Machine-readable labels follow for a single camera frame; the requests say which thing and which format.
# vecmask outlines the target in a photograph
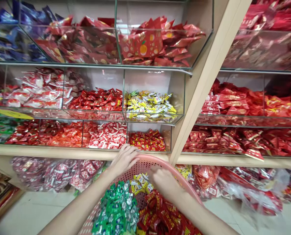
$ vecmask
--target white floor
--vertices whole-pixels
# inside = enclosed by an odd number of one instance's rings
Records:
[[[71,193],[27,192],[0,221],[0,235],[36,235],[73,199]],[[281,229],[260,228],[259,231],[243,218],[236,201],[213,199],[205,206],[241,235],[291,235],[291,205],[284,205],[282,218],[276,220]]]

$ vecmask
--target pink plastic basket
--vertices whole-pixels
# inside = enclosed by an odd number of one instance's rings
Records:
[[[150,156],[150,155],[144,155],[140,154],[138,155],[140,158],[139,161],[126,173],[122,174],[120,177],[116,178],[114,180],[114,183],[118,183],[118,181],[124,181],[132,180],[134,175],[138,175],[140,173],[147,173],[149,169],[154,165],[159,165],[160,167],[169,170],[173,176],[177,179],[178,183],[193,197],[195,198],[200,204],[202,204],[201,199],[197,195],[196,191],[192,188],[192,186],[189,184],[189,182],[177,171],[175,168],[173,168],[168,162],[163,161],[157,157]],[[144,193],[139,193],[136,196],[138,207],[140,209],[143,209],[146,205],[144,202]],[[92,213],[87,218],[86,222],[84,223],[83,227],[81,228],[79,235],[91,235],[92,230],[92,219],[95,216],[95,213],[97,212],[99,207],[99,203],[94,207]]]

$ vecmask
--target forearm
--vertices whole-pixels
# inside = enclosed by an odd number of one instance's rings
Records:
[[[174,204],[204,235],[238,235],[233,228],[186,192]]]
[[[107,169],[43,228],[39,235],[77,235],[115,177],[112,171]]]

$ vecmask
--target yellow label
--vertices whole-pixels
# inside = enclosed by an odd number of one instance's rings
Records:
[[[26,114],[22,114],[19,112],[11,111],[11,110],[5,110],[5,109],[0,109],[0,113],[9,117],[15,117],[15,118],[21,118],[21,119],[34,119],[31,116],[28,116]]]

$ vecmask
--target wooden shelf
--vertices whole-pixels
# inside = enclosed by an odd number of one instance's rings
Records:
[[[291,158],[265,157],[259,161],[246,156],[181,154],[177,164],[291,168]]]
[[[3,156],[26,156],[44,158],[70,158],[111,161],[115,158],[118,151],[105,151],[97,149],[77,149],[59,148],[28,145],[0,145],[0,155]],[[167,154],[145,153],[168,161]]]

